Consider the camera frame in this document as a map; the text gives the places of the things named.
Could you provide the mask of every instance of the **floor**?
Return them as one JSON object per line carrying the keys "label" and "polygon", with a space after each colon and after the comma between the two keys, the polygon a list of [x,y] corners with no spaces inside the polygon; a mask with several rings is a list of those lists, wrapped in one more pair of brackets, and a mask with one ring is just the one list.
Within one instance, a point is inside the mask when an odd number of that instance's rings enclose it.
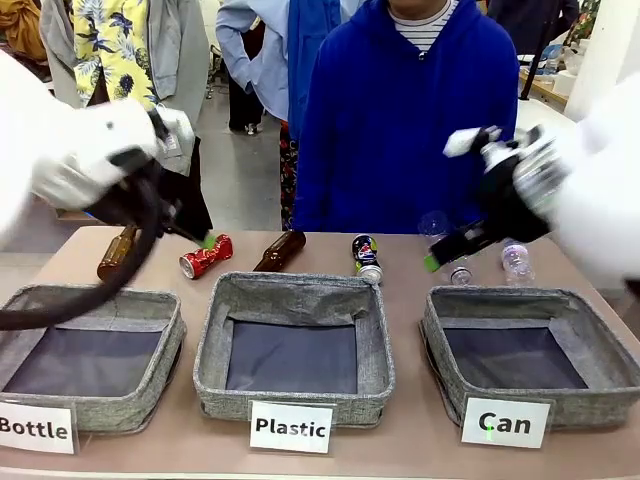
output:
{"label": "floor", "polygon": [[[265,116],[262,132],[249,137],[228,126],[224,87],[205,100],[196,127],[201,137],[202,192],[218,232],[279,230],[279,131]],[[28,284],[49,258],[83,225],[60,221],[53,209],[33,199],[10,241],[0,249],[0,303]]]}

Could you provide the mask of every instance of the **black cable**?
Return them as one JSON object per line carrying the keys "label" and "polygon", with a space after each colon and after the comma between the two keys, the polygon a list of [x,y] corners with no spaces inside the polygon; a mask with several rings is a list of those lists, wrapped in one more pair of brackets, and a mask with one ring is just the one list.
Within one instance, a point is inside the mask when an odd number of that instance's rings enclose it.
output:
{"label": "black cable", "polygon": [[94,310],[115,296],[145,262],[160,232],[161,207],[155,184],[156,175],[152,175],[151,179],[138,177],[130,183],[130,188],[140,197],[145,210],[140,224],[140,237],[120,268],[115,270],[106,282],[62,304],[45,305],[30,310],[1,310],[0,331],[51,327]]}

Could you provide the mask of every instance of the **can lid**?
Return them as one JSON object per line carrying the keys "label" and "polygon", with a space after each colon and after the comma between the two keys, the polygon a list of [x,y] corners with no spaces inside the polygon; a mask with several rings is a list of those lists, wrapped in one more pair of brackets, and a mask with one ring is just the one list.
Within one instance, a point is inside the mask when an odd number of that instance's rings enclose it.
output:
{"label": "can lid", "polygon": [[456,268],[451,274],[451,284],[458,286],[471,285],[473,275],[464,267]]}
{"label": "can lid", "polygon": [[360,269],[359,276],[378,284],[382,281],[382,269],[376,265],[367,265]]}
{"label": "can lid", "polygon": [[191,262],[184,257],[180,257],[179,262],[182,273],[184,273],[187,278],[193,280],[193,278],[196,276],[196,272],[193,270],[193,265],[191,265]]}

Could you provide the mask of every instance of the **label sign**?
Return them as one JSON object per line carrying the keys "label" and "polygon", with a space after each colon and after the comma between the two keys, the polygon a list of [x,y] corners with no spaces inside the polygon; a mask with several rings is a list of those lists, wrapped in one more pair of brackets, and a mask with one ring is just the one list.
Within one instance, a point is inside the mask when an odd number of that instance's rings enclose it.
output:
{"label": "label sign", "polygon": [[180,148],[180,142],[178,142],[178,137],[173,133],[169,133],[169,136],[162,143],[162,149],[164,150],[164,155],[166,158],[177,157],[182,154],[182,149]]}
{"label": "label sign", "polygon": [[0,402],[0,445],[50,453],[74,453],[71,410]]}
{"label": "label sign", "polygon": [[540,448],[550,406],[548,403],[469,398],[462,442]]}
{"label": "label sign", "polygon": [[327,453],[331,434],[330,408],[253,402],[252,447]]}

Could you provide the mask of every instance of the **striped shirt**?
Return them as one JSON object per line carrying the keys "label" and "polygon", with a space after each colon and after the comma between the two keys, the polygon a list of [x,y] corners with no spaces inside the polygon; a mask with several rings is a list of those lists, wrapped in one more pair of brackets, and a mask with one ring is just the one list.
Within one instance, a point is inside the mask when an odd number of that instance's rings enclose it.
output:
{"label": "striped shirt", "polygon": [[438,35],[451,18],[458,5],[458,0],[447,0],[446,5],[438,13],[424,20],[402,20],[391,12],[396,30],[413,43],[422,52],[428,52]]}

